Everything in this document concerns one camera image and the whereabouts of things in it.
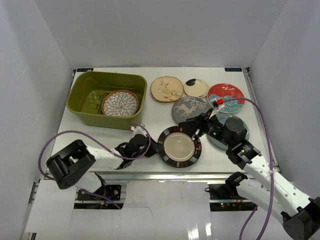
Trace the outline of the grey deer plate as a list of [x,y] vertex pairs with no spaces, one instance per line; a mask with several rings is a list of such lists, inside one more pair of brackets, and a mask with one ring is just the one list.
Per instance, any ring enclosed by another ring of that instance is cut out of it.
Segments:
[[209,110],[208,104],[197,97],[182,97],[177,100],[172,107],[172,117],[178,124],[185,122],[189,118],[194,118],[201,113],[206,113]]

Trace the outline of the light blue plate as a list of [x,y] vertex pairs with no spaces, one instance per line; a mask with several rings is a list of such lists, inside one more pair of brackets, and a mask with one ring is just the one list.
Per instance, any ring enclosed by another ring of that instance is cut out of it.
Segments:
[[[216,116],[217,116],[218,121],[221,124],[224,124],[228,118],[238,118],[239,119],[239,117],[237,117],[236,115],[227,114],[227,113],[218,113]],[[248,141],[249,138],[250,138],[250,131],[249,131],[249,128],[246,125],[246,123],[244,121],[242,121],[242,123],[243,123],[243,126],[245,127],[245,129],[247,130],[247,133],[245,135],[245,139]],[[219,142],[218,140],[214,139],[213,137],[207,135],[207,139],[216,148],[218,148],[218,149],[220,149],[222,151],[227,151],[228,150],[228,147],[226,145],[222,144],[221,142]]]

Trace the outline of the dark rimmed beige plate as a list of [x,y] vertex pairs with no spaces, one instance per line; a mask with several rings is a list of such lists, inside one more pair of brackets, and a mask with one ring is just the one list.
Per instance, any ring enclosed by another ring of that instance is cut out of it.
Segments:
[[197,136],[189,136],[179,126],[166,128],[158,137],[162,160],[173,168],[188,168],[198,162],[202,144]]

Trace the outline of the small cream black plate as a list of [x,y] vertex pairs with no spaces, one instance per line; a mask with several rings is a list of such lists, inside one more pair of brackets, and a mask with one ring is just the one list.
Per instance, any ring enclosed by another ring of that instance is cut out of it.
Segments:
[[207,96],[209,86],[205,81],[193,78],[184,83],[183,89],[185,94],[189,97],[202,99]]

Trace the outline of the beige bird branch plate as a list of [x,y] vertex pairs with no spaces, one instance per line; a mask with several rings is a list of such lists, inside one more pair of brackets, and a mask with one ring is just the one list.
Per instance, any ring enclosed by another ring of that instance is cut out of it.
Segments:
[[171,103],[179,100],[184,94],[182,82],[173,76],[161,76],[156,78],[151,86],[152,97],[160,103]]

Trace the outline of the white petal pattern plate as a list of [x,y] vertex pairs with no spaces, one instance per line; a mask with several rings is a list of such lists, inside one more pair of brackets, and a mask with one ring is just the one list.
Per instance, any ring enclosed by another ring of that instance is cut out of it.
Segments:
[[103,115],[110,117],[131,117],[139,106],[138,97],[129,90],[116,90],[109,93],[101,103]]

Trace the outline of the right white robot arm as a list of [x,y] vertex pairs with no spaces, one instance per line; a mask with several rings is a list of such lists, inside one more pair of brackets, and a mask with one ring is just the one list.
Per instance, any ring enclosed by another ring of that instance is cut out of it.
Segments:
[[245,139],[247,129],[237,117],[220,123],[211,111],[179,123],[191,137],[206,134],[227,146],[228,159],[256,179],[236,172],[226,181],[226,195],[240,196],[269,211],[293,240],[308,240],[320,229],[320,199],[311,198],[271,167],[261,152]]

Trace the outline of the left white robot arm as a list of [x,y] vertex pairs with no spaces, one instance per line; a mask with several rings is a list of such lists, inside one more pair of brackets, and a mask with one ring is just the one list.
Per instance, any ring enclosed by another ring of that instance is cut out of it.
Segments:
[[77,139],[51,156],[46,161],[53,179],[61,190],[72,186],[88,191],[99,200],[105,196],[106,187],[102,178],[90,168],[122,170],[139,158],[149,158],[160,153],[163,146],[147,135],[137,133],[128,142],[119,144],[110,151],[85,145]]

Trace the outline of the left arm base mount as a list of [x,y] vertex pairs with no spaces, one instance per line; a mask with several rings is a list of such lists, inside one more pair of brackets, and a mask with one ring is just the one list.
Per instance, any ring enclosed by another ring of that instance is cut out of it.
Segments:
[[120,184],[103,185],[93,194],[79,190],[76,194],[74,208],[85,210],[120,210],[122,186]]

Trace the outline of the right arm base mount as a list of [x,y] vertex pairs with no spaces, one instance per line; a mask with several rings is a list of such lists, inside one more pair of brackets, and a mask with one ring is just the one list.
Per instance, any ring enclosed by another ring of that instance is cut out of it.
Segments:
[[205,192],[209,193],[209,205],[211,212],[241,212],[252,211],[257,205],[241,197],[236,187],[240,181],[248,177],[241,173],[235,172],[229,176],[224,183],[209,184]]

